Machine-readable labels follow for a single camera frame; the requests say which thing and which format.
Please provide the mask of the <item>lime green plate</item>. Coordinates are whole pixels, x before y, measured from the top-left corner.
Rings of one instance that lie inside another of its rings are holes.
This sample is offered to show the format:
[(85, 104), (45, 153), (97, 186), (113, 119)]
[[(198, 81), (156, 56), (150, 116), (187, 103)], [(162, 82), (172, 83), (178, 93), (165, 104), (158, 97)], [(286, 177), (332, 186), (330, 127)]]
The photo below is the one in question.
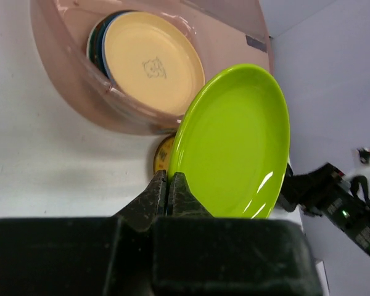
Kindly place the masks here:
[(254, 64), (214, 76), (175, 136), (168, 179), (184, 174), (192, 195), (218, 218), (267, 218), (289, 159), (290, 122), (274, 77)]

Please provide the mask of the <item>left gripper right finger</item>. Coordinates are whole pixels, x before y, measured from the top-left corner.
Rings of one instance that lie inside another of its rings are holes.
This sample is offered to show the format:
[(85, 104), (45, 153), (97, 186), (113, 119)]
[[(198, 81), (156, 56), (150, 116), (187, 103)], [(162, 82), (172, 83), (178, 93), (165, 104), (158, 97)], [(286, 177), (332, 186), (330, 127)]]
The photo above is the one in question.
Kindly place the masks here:
[(184, 173), (176, 172), (169, 188), (169, 215), (175, 217), (209, 217), (210, 212), (194, 197)]

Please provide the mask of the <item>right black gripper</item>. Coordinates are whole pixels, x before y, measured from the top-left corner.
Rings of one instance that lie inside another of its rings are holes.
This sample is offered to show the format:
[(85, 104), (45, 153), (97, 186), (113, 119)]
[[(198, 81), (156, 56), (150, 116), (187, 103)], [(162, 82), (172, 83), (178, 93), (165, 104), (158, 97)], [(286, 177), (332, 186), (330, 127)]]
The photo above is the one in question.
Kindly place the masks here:
[(325, 216), (370, 257), (370, 198), (368, 181), (357, 175), (349, 181), (336, 166), (325, 163), (303, 175), (294, 175), (287, 165), (277, 205), (306, 216)]

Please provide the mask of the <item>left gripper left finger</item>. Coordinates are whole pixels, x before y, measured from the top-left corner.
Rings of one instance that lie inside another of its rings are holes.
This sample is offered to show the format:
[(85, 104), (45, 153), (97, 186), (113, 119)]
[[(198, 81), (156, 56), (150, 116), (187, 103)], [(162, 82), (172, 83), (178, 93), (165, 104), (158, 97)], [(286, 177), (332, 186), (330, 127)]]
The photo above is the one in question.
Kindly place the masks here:
[(146, 188), (113, 217), (119, 233), (148, 233), (167, 203), (167, 172), (159, 170)]

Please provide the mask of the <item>dark teal plate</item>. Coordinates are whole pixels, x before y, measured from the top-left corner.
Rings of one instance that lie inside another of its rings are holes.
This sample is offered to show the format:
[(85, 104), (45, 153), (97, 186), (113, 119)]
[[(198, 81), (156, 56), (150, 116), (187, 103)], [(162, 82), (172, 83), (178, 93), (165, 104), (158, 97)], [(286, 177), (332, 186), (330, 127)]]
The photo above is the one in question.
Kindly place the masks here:
[(106, 76), (107, 71), (102, 60), (102, 39), (105, 30), (109, 23), (117, 16), (122, 14), (122, 11), (114, 12), (101, 20), (99, 20), (91, 30), (87, 42), (86, 53), (88, 59)]

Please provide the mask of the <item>peach orange plate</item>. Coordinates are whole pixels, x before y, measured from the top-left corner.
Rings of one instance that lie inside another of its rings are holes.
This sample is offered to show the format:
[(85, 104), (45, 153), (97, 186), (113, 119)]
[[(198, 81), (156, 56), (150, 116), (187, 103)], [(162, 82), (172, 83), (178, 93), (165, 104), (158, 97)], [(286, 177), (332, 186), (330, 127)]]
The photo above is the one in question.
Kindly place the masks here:
[(184, 114), (205, 84), (192, 43), (170, 22), (147, 12), (113, 19), (102, 55), (109, 77), (124, 93), (160, 112)]

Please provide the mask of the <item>brown yellow patterned plate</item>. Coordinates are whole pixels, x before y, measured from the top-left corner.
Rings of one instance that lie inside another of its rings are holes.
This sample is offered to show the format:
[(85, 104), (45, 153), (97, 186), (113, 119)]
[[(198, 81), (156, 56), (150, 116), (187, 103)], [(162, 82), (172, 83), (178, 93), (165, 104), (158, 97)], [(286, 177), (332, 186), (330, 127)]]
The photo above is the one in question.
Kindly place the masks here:
[(157, 147), (157, 150), (154, 154), (153, 159), (153, 174), (156, 174), (157, 171), (165, 170), (168, 171), (171, 151), (173, 148), (173, 143), (175, 140), (175, 135), (172, 134), (167, 136)]

